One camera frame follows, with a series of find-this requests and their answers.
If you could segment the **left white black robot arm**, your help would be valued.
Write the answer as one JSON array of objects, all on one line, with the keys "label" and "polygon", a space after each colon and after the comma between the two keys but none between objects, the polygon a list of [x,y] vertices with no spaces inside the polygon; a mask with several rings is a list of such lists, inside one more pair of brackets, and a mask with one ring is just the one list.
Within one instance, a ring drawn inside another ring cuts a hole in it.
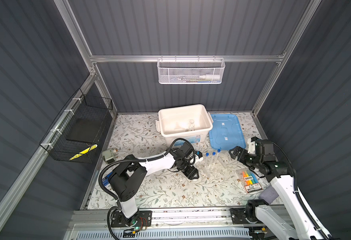
[{"label": "left white black robot arm", "polygon": [[202,160],[203,154],[196,151],[189,142],[184,142],[178,148],[170,146],[165,152],[148,158],[128,155],[106,175],[106,180],[122,216],[125,220],[135,221],[139,212],[135,195],[146,177],[175,168],[176,173],[181,172],[187,179],[197,180],[199,172],[194,165]]}]

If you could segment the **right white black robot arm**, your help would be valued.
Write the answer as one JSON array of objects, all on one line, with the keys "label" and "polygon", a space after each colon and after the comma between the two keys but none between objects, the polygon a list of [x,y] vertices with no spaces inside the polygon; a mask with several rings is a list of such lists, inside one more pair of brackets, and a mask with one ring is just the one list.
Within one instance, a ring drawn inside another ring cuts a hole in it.
[{"label": "right white black robot arm", "polygon": [[[274,150],[284,157],[286,153],[270,140],[250,139],[248,149],[236,146],[229,150],[230,157],[246,166],[254,176],[266,179],[270,186],[258,199],[249,200],[244,208],[230,210],[234,224],[262,223],[279,240],[332,240],[330,231],[320,222],[297,186],[296,171],[289,158],[278,161]],[[283,220],[270,206],[280,197],[292,225]]]}]

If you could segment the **white plastic storage bin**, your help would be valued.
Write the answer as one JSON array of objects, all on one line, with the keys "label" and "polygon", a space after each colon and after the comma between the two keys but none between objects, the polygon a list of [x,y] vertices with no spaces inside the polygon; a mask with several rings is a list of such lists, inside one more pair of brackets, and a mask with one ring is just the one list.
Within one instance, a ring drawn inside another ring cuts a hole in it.
[{"label": "white plastic storage bin", "polygon": [[213,128],[213,119],[201,104],[162,109],[158,116],[156,129],[168,147],[178,138],[192,144],[204,142]]}]

